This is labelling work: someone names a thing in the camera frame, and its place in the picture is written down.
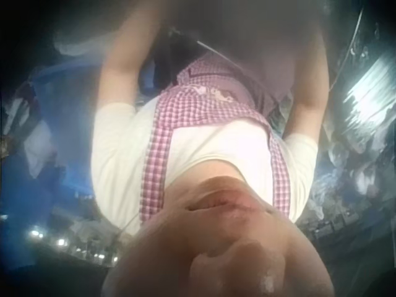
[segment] woman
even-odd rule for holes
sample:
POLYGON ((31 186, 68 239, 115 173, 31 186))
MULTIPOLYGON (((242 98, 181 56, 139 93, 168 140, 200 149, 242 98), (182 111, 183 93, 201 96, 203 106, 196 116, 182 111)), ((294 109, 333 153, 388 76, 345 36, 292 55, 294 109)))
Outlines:
POLYGON ((293 224, 328 99, 321 35, 296 67, 283 139, 256 111, 265 90, 211 54, 136 113, 139 71, 165 6, 139 3, 101 73, 93 185, 104 216, 133 235, 104 295, 332 296, 324 264, 293 224))

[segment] checkered fabric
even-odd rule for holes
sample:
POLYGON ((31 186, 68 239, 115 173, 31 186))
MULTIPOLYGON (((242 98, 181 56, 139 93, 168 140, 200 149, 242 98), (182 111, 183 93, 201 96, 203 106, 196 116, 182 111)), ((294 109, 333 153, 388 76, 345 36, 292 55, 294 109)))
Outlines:
POLYGON ((166 163, 173 131, 180 127, 226 124, 241 118, 261 123, 268 132, 273 206, 289 215, 289 175, 268 122, 254 109, 251 93, 236 79, 232 69, 212 55, 205 55, 179 74, 177 86, 167 88, 159 97, 145 159, 140 199, 142 223, 163 207, 166 163))

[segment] light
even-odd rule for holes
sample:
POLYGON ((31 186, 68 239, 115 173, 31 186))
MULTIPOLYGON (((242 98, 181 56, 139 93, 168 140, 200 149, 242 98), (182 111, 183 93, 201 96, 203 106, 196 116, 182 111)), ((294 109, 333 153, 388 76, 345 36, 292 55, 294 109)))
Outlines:
POLYGON ((66 246, 66 242, 65 242, 65 240, 64 240, 63 238, 59 239, 59 240, 56 242, 56 244, 57 244, 58 246, 66 246))

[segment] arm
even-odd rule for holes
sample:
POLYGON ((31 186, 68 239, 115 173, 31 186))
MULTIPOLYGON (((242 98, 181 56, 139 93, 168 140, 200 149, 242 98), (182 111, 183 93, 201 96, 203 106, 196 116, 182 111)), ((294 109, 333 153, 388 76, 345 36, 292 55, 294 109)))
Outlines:
POLYGON ((308 48, 308 52, 296 66, 295 100, 283 138, 297 133, 318 143, 329 99, 326 50, 319 32, 314 35, 308 48))
POLYGON ((98 108, 109 103, 134 104, 140 68, 161 28, 164 2, 139 1, 119 29, 101 70, 98 108))

